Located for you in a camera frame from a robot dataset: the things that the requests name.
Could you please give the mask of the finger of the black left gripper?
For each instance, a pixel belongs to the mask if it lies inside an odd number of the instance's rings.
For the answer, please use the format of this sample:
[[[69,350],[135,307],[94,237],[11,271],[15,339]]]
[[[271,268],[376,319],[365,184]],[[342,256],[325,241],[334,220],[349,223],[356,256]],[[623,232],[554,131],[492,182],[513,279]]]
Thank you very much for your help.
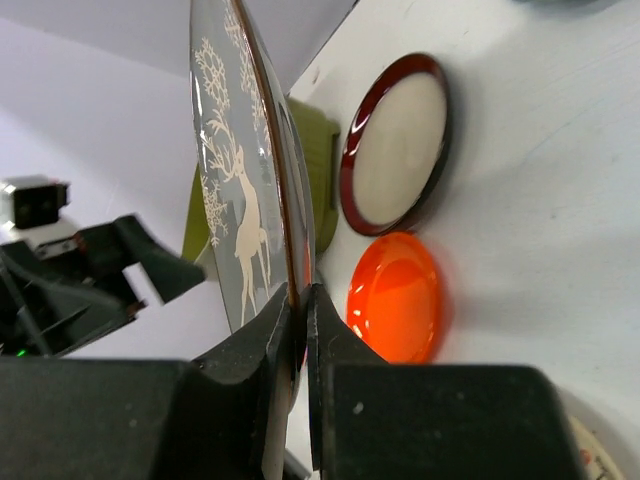
[[[136,216],[119,217],[113,226],[133,263],[142,266],[163,303],[175,300],[206,280],[201,267],[157,243]]]

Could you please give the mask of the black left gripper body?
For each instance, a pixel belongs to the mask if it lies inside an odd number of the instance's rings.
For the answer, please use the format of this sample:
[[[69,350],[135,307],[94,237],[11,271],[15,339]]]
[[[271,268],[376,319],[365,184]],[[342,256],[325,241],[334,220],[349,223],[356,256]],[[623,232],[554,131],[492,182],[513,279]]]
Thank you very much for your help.
[[[95,279],[75,250],[37,256],[24,241],[1,246],[1,354],[61,357],[137,319],[145,302],[126,276]]]

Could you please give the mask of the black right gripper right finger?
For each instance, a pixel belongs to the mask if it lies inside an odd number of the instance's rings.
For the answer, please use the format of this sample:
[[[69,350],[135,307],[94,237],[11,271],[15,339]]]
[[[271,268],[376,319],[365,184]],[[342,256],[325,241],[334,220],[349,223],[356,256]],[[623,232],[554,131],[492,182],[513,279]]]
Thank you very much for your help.
[[[552,382],[527,365],[394,365],[341,320],[307,310],[313,467],[325,479],[582,479]]]

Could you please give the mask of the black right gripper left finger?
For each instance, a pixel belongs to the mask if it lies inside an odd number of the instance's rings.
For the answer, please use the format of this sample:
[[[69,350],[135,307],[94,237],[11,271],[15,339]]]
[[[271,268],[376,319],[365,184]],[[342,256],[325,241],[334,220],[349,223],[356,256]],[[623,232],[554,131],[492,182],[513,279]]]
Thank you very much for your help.
[[[1,362],[5,479],[279,479],[293,315],[280,288],[200,363]]]

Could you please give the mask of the grey deer plate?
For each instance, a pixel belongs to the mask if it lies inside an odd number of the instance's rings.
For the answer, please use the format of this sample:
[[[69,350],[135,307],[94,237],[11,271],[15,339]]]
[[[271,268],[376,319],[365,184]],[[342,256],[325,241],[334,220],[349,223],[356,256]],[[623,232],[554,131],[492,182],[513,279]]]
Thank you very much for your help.
[[[242,1],[190,4],[190,83],[209,237],[232,331],[281,286],[314,280],[312,198],[299,135]]]

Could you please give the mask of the dark red rimmed cream plate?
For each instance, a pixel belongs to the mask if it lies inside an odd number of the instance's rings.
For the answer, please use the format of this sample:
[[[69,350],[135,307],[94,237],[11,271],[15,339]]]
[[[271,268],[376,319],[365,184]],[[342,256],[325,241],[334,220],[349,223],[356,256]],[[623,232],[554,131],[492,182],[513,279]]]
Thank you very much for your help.
[[[448,161],[451,94],[437,59],[391,63],[370,86],[347,130],[339,168],[342,212],[364,236],[411,228]]]

